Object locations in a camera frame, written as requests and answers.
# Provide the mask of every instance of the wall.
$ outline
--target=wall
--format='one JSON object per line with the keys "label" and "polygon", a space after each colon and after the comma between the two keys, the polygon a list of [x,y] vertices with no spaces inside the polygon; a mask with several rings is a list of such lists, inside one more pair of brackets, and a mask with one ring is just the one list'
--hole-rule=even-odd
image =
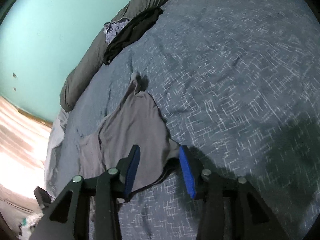
{"label": "wall", "polygon": [[65,78],[129,1],[17,0],[0,25],[0,95],[54,121]]}

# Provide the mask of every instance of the clothing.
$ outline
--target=clothing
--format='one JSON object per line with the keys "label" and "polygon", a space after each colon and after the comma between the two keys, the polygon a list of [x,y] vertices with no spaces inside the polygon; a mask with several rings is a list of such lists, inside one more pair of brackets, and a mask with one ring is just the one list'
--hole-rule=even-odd
{"label": "clothing", "polygon": [[44,184],[49,195],[57,197],[56,189],[51,184],[52,177],[56,174],[57,162],[61,156],[61,145],[63,143],[69,114],[63,109],[60,110],[57,119],[52,125],[48,142],[47,157],[44,162]]}
{"label": "clothing", "polygon": [[110,42],[127,25],[130,20],[130,18],[123,17],[118,21],[105,23],[103,27],[103,33],[106,35],[106,42],[110,44]]}
{"label": "clothing", "polygon": [[162,13],[161,8],[153,7],[132,19],[109,44],[103,56],[103,62],[109,65],[123,48],[140,39],[156,23]]}
{"label": "clothing", "polygon": [[102,120],[95,133],[80,140],[79,174],[85,179],[116,167],[137,144],[140,162],[132,187],[136,191],[160,182],[167,173],[167,161],[178,157],[179,145],[169,138],[156,103],[140,88],[141,77],[133,73],[119,106]]}

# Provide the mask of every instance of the blue comforter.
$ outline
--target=blue comforter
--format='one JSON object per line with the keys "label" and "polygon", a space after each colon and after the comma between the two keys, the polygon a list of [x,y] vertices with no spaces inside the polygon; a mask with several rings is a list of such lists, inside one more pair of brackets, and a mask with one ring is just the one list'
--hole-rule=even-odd
{"label": "blue comforter", "polygon": [[[52,184],[60,192],[77,174],[79,140],[139,72],[172,139],[207,168],[246,176],[290,238],[303,238],[320,210],[316,18],[304,0],[169,0],[163,10],[78,100]],[[123,240],[195,239],[201,207],[176,171],[121,207]]]}

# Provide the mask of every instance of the light blue cloth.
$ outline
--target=light blue cloth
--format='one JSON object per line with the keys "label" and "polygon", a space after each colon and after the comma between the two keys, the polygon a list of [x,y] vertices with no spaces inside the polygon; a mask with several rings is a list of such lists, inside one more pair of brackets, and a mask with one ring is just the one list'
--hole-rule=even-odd
{"label": "light blue cloth", "polygon": [[110,42],[116,37],[116,35],[127,25],[131,19],[123,17],[115,22],[107,22],[104,24],[103,33],[106,35],[106,42]]}

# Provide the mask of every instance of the gray t-shirt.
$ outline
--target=gray t-shirt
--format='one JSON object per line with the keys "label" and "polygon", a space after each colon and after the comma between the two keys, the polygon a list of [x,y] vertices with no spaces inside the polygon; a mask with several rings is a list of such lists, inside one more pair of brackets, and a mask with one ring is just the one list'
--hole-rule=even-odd
{"label": "gray t-shirt", "polygon": [[140,87],[141,77],[133,73],[115,111],[102,120],[95,133],[80,141],[79,174],[85,179],[116,167],[137,144],[140,162],[132,187],[136,191],[161,181],[167,161],[178,157],[179,145],[169,138],[153,98]]}

